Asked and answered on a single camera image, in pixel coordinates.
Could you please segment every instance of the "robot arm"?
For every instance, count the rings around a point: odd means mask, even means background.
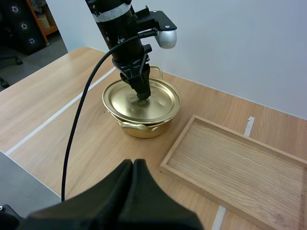
[[[145,30],[155,30],[162,48],[173,48],[177,41],[177,27],[162,11],[145,9],[134,12],[131,0],[86,0],[91,13],[109,49],[121,41]],[[150,45],[136,39],[114,52],[113,64],[121,79],[129,84],[141,100],[150,96],[148,53]]]

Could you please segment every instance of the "white tape line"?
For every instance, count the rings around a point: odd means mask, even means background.
[[[95,87],[99,82],[101,82],[106,76],[108,76],[110,73],[112,73],[116,68],[112,68],[108,73],[106,73],[104,76],[99,78],[97,81],[95,81],[88,89],[90,91],[93,87]],[[35,130],[33,130],[29,135],[27,135],[24,139],[19,141],[15,146],[10,148],[5,155],[9,156],[13,151],[18,149],[22,144],[24,144],[28,139],[33,137],[36,133],[38,133],[43,127],[48,125],[51,121],[53,121],[57,116],[59,116],[61,113],[63,113],[69,106],[74,104],[77,100],[79,100],[82,96],[82,93],[80,93],[78,96],[76,96],[74,99],[72,99],[70,102],[68,102],[63,108],[61,108],[59,111],[57,111],[52,117],[50,117],[47,121],[42,123],[39,127],[37,127]]]
[[[246,125],[246,129],[244,133],[245,136],[249,137],[251,128],[253,127],[253,124],[254,124],[254,120],[255,120],[254,117],[252,116],[249,117],[248,124]],[[214,220],[211,230],[220,230],[223,219],[224,219],[225,212],[226,212],[226,208],[219,206],[219,209],[217,210],[215,220]]]
[[[211,230],[220,230],[225,212],[226,208],[219,206]]]
[[[246,125],[246,129],[245,129],[245,133],[244,133],[245,136],[249,137],[250,132],[251,132],[251,128],[253,127],[254,120],[255,120],[254,117],[252,117],[252,116],[249,117],[248,124]]]
[[[25,170],[28,174],[30,174],[26,169],[24,169],[20,164],[18,164],[16,161],[14,161],[12,158],[10,158],[10,160],[12,160],[15,164],[17,164],[20,168],[22,168],[23,170]],[[38,180],[35,176],[33,176],[37,181],[39,181],[43,186],[45,186],[47,189],[49,189],[51,192],[53,192],[55,195],[57,195],[58,197],[60,197],[58,194],[56,194],[51,188],[49,188],[48,186],[46,186],[43,182],[41,182],[40,180]]]

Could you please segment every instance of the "chair wheel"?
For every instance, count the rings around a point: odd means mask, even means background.
[[[16,62],[17,65],[23,64],[23,61],[21,61],[20,58],[16,58],[16,59],[15,59],[15,62]]]
[[[3,87],[3,88],[8,88],[10,85],[8,84],[8,82],[7,81],[1,81],[1,86]]]

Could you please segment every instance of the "brass pot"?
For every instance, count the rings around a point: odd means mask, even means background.
[[[137,138],[153,138],[165,132],[171,119],[178,113],[181,105],[179,91],[169,82],[160,78],[149,78],[151,96],[146,100],[137,98],[135,91],[122,80],[109,85],[102,95],[108,111],[122,129]]]
[[[153,124],[153,125],[144,125],[144,124],[135,124],[127,121],[120,120],[118,117],[112,116],[117,120],[119,126],[129,135],[136,138],[154,138],[162,133],[164,133],[171,124],[171,120]]]

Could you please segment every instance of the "tray rim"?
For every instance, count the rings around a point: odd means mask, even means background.
[[[160,171],[164,174],[174,178],[175,180],[181,182],[182,184],[188,186],[189,188],[192,188],[193,190],[197,191],[198,193],[202,194],[206,198],[212,200],[213,202],[225,207],[226,209],[234,212],[238,216],[246,219],[247,221],[257,225],[258,227],[264,229],[264,230],[285,230],[285,228],[280,227],[279,225],[267,220],[266,218],[258,215],[257,213],[254,213],[250,211],[249,209],[245,208],[244,206],[240,204],[235,204],[231,200],[227,199],[226,197],[220,197],[216,194],[216,192],[212,189],[207,188],[205,185],[195,181],[194,179],[186,176],[185,174],[173,169],[172,167],[168,166],[167,163],[169,162],[170,158],[173,156],[173,154],[176,152],[177,147],[180,145],[181,141],[191,128],[192,124],[195,121],[201,121],[203,123],[207,123],[211,126],[217,127],[218,129],[223,130],[224,132],[231,133],[232,135],[239,136],[241,139],[245,140],[246,142],[253,143],[254,145],[260,146],[264,149],[267,149],[269,154],[274,155],[276,157],[279,157],[285,161],[289,161],[291,163],[294,163],[300,167],[307,168],[307,161],[303,160],[299,157],[296,157],[292,154],[289,154],[287,152],[284,152],[282,150],[279,150],[277,148],[274,148],[272,146],[269,146],[267,144],[264,144],[260,141],[257,141],[255,139],[252,139],[250,137],[247,137],[243,134],[240,134],[238,132],[235,132],[229,128],[226,128],[224,126],[221,126],[217,123],[214,123],[212,121],[209,121],[207,119],[204,119],[200,116],[193,115],[191,119],[188,121],[186,126],[184,127],[183,131],[180,133],[179,137],[176,139],[174,145],[170,149],[170,151],[167,153],[166,157],[162,161],[160,165]],[[307,186],[305,187],[305,212],[304,212],[304,229],[307,229]]]

